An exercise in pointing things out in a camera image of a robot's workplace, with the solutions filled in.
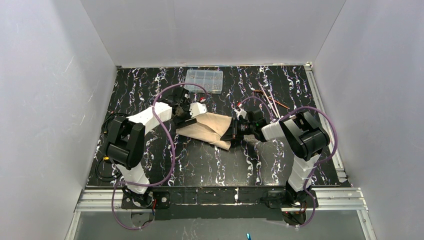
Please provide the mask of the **beige cloth napkin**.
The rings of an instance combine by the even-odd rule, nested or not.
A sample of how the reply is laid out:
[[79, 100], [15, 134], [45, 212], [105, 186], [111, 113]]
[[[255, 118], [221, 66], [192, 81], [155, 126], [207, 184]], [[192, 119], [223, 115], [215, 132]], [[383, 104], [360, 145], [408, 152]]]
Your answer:
[[195, 117], [196, 123], [179, 128], [176, 133], [180, 136], [200, 140], [228, 151], [230, 141], [221, 140], [232, 122], [230, 116], [207, 112]]

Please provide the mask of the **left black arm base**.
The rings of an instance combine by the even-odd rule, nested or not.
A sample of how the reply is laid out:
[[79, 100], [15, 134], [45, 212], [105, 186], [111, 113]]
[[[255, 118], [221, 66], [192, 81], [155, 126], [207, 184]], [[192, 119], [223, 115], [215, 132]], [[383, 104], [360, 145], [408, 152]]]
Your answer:
[[171, 205], [170, 193], [167, 191], [150, 191], [137, 194], [131, 191], [123, 193], [122, 209], [168, 209]]

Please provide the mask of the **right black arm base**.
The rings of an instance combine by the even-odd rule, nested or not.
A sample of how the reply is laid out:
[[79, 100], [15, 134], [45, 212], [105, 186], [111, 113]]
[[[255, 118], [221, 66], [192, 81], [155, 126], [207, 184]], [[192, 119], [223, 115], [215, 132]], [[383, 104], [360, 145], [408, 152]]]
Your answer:
[[319, 203], [316, 198], [316, 193], [313, 190], [308, 194], [304, 190], [295, 192], [294, 190], [283, 189], [266, 191], [259, 201], [270, 209], [293, 208], [302, 212], [312, 208], [314, 204], [318, 207]]

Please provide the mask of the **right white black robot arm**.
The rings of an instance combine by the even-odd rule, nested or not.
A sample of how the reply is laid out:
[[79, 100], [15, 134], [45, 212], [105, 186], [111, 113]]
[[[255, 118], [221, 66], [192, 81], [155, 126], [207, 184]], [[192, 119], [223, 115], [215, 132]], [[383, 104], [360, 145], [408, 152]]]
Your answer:
[[287, 186], [295, 193], [308, 189], [311, 185], [309, 174], [324, 148], [330, 144], [330, 137], [322, 125], [307, 110], [300, 110], [289, 117], [268, 123], [259, 110], [236, 110], [236, 117], [223, 136], [222, 141], [242, 140], [245, 135], [253, 135], [261, 142], [286, 139], [294, 153], [291, 174]]

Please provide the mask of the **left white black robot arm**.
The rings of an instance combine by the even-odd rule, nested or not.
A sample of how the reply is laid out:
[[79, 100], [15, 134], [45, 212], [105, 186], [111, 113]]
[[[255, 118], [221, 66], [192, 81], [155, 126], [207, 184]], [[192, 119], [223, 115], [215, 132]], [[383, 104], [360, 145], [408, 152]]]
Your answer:
[[190, 100], [187, 89], [177, 84], [168, 89], [169, 94], [164, 90], [160, 92], [147, 109], [113, 119], [107, 131], [102, 152], [118, 167], [125, 185], [135, 194], [143, 195], [153, 186], [141, 165], [146, 134], [168, 121], [173, 122], [176, 129], [187, 127], [208, 111], [203, 98], [197, 102]]

